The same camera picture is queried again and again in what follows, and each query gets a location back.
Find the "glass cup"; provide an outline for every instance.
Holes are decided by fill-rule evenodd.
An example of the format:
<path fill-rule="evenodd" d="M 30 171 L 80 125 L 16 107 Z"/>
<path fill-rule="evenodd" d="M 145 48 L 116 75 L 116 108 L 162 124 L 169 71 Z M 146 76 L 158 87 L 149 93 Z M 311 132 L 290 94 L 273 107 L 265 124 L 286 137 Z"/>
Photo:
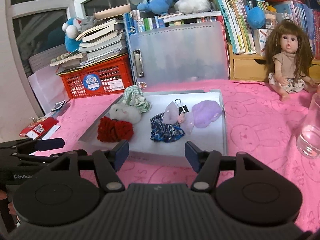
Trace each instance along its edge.
<path fill-rule="evenodd" d="M 307 158 L 320 156 L 320 94 L 313 95 L 309 112 L 297 138 L 297 148 Z"/>

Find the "pink tablecloth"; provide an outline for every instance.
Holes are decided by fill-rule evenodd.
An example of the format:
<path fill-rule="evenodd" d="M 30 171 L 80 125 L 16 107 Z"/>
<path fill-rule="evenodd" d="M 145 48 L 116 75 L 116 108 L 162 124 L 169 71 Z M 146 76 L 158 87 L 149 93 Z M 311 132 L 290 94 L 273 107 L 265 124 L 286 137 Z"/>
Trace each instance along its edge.
<path fill-rule="evenodd" d="M 162 88 L 171 91 L 194 89 L 221 89 L 227 119 L 229 155 L 246 151 L 292 181 L 303 193 L 303 204 L 296 224 L 302 230 L 317 230 L 320 224 L 320 159 L 303 157 L 295 145 L 297 127 L 308 112 L 311 94 L 294 94 L 291 100 L 283 103 L 263 83 L 220 80 Z M 42 152 L 41 155 L 82 148 L 77 142 L 79 137 L 118 96 L 70 101 L 69 108 L 58 117 L 61 128 L 52 136 L 62 137 L 66 141 L 65 147 Z M 152 166 L 131 161 L 124 163 L 118 175 L 126 186 L 131 182 L 186 182 L 190 185 L 196 176 L 190 168 Z M 224 172 L 220 180 L 231 175 L 231 172 Z M 92 173 L 82 172 L 82 176 L 94 182 Z"/>

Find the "white tray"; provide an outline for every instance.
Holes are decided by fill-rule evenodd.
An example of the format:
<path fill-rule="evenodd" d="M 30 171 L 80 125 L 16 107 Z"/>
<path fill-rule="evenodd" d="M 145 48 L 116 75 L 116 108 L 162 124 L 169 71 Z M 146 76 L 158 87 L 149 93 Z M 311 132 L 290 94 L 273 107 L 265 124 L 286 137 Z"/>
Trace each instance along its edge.
<path fill-rule="evenodd" d="M 190 135 L 185 135 L 181 139 L 172 142 L 154 142 L 150 139 L 151 125 L 150 118 L 164 112 L 165 108 L 177 98 L 188 107 L 189 111 L 193 105 L 204 101 L 214 100 L 223 106 L 222 94 L 220 90 L 211 90 L 205 93 L 203 90 L 179 91 L 179 92 L 151 92 L 144 93 L 144 96 L 152 104 L 148 113 L 142 114 L 142 119 L 133 127 L 134 135 L 129 142 L 129 160 L 139 161 L 148 164 L 189 167 L 189 163 L 184 155 L 184 146 L 187 141 L 192 141 L 201 150 L 216 150 L 223 155 L 227 155 L 227 136 L 225 113 L 212 122 L 204 129 L 193 128 Z M 123 97 L 118 98 L 114 103 L 122 101 Z M 92 151 L 112 149 L 116 143 L 102 143 L 97 140 L 98 125 L 103 116 L 108 116 L 110 107 L 98 117 L 89 129 L 80 137 L 80 141 L 89 144 Z"/>

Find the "red bow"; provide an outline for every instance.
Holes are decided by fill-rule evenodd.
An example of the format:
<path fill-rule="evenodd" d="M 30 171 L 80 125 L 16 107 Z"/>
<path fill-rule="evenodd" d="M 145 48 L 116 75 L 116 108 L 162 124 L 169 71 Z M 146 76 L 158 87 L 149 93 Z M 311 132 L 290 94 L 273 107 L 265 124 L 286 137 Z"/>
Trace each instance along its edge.
<path fill-rule="evenodd" d="M 129 122 L 111 120 L 103 117 L 98 127 L 97 139 L 101 142 L 129 141 L 133 136 L 133 127 Z"/>

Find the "water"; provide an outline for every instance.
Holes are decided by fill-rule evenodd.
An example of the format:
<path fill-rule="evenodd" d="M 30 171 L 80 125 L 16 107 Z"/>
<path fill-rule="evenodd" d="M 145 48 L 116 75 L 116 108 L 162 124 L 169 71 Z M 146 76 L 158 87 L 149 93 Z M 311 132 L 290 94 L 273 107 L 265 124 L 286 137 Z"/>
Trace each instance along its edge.
<path fill-rule="evenodd" d="M 308 158 L 320 156 L 320 128 L 313 125 L 306 125 L 302 128 L 297 139 L 297 148 Z"/>

